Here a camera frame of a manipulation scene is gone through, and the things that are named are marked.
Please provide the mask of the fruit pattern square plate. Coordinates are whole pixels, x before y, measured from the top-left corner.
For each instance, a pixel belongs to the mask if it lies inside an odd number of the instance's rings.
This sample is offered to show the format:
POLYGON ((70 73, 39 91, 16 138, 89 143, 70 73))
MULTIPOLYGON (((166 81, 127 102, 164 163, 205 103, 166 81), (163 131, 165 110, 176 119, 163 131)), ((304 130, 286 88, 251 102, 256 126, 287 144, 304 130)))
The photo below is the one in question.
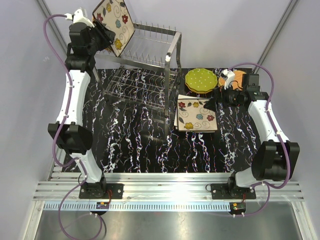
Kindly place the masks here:
POLYGON ((182 98, 177 101, 175 127, 180 132, 212 133, 218 130, 216 113, 204 108, 208 98, 182 98))

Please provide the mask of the green polka dot plate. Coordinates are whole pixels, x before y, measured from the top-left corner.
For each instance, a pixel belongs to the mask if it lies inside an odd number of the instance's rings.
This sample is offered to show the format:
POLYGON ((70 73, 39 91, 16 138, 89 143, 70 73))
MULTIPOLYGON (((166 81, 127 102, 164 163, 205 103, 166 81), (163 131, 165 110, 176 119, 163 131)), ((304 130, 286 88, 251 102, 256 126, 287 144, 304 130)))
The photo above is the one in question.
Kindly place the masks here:
POLYGON ((185 84, 196 90, 204 90, 206 87, 218 85, 218 78, 208 69, 195 68, 185 75, 185 84))

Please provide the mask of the cream square plate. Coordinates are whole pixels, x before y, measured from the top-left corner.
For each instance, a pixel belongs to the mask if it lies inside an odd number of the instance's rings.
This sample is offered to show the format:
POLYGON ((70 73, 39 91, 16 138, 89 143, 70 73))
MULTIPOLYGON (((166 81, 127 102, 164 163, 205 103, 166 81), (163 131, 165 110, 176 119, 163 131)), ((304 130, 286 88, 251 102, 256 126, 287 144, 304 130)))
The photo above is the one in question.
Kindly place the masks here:
POLYGON ((200 102, 196 97, 178 95, 174 126, 179 130, 195 130, 199 121, 200 102))

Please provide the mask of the woven wicker plate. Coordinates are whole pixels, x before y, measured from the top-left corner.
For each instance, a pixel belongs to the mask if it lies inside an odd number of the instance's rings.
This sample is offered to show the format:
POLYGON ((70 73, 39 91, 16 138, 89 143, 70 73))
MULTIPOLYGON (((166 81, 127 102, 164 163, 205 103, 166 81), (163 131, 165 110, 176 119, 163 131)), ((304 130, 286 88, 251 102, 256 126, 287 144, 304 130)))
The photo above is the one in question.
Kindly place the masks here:
MULTIPOLYGON (((242 90, 242 79, 243 75, 246 73, 242 70, 235 70, 234 71, 235 77, 234 80, 230 83, 229 87, 232 87, 233 90, 242 90)), ((222 76, 219 77, 218 79, 218 86, 223 87, 225 85, 225 80, 222 78, 222 76)))

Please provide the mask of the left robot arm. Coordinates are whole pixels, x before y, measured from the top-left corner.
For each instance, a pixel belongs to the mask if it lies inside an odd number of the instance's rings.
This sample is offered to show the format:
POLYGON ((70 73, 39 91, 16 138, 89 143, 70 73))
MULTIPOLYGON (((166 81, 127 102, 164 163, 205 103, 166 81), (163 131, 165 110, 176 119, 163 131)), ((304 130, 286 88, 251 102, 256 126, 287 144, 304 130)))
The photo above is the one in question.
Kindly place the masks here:
POLYGON ((95 54, 109 47, 115 33, 98 20, 90 26, 84 22, 69 26, 70 43, 62 66, 66 71, 66 86, 61 111, 55 123, 48 125, 53 149, 60 148, 71 160, 60 166, 76 163, 84 178, 79 198, 102 199, 113 196, 112 188, 98 167, 92 152, 93 134, 83 126, 83 106, 87 87, 95 71, 95 54))

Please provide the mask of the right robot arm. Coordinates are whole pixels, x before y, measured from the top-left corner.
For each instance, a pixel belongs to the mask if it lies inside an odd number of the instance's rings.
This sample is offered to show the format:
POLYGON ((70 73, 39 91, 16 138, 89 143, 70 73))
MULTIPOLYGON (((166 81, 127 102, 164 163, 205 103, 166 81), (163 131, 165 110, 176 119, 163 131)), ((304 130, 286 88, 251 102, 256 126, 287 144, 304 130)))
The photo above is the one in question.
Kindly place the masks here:
POLYGON ((210 185, 212 199, 253 200, 256 198, 255 187, 262 184, 282 189, 293 175, 300 153, 299 144, 290 141, 282 132, 273 113, 271 95, 261 91, 258 74, 243 74, 241 89, 232 86, 236 77, 233 71, 224 69, 220 75, 224 85, 213 90, 204 108, 215 111, 218 104, 245 107, 258 131, 261 145, 249 168, 233 172, 226 183, 210 185))

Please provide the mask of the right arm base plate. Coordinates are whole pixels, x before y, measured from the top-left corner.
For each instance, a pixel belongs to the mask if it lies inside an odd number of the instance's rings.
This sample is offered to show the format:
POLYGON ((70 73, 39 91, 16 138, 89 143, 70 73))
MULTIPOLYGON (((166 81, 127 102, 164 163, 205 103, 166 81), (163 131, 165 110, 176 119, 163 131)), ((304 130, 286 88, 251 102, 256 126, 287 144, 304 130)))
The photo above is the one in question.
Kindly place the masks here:
POLYGON ((212 183, 210 185, 213 200, 255 200, 256 192, 249 187, 230 187, 227 183, 212 183))

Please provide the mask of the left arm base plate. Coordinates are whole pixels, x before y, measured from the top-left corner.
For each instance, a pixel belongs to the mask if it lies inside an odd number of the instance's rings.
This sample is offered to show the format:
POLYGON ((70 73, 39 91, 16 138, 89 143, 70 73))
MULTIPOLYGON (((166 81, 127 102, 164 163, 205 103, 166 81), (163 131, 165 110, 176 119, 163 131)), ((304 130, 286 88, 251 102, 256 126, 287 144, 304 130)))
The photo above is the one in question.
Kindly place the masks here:
POLYGON ((80 187, 79 199, 95 200, 109 199, 121 200, 123 198, 124 184, 122 183, 85 183, 80 187))

